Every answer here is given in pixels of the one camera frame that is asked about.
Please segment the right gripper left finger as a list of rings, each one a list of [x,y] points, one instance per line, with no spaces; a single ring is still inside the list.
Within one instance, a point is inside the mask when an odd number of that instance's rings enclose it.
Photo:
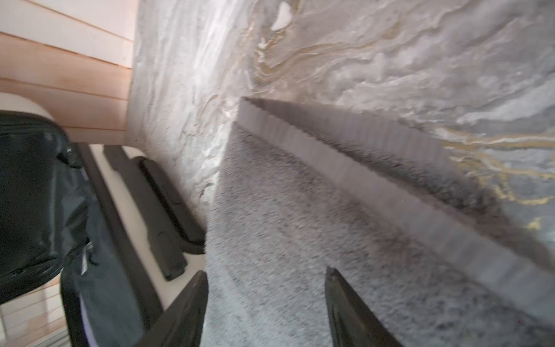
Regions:
[[[208,304],[205,271],[197,271],[184,290],[135,346],[200,346]]]

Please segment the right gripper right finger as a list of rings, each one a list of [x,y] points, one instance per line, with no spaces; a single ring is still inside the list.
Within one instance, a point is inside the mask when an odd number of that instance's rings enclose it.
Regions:
[[[402,346],[333,267],[326,271],[325,300],[334,347]]]

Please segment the white and black suitcase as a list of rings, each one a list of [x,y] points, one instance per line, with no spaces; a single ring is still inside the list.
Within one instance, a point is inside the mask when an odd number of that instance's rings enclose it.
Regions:
[[[154,160],[1,94],[1,345],[135,346],[200,270],[205,230]]]

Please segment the grey towel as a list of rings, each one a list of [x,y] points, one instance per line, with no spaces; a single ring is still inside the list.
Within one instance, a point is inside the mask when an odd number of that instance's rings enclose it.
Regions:
[[[242,98],[208,224],[203,346],[333,346],[337,269],[402,346],[553,346],[554,259],[434,138]]]

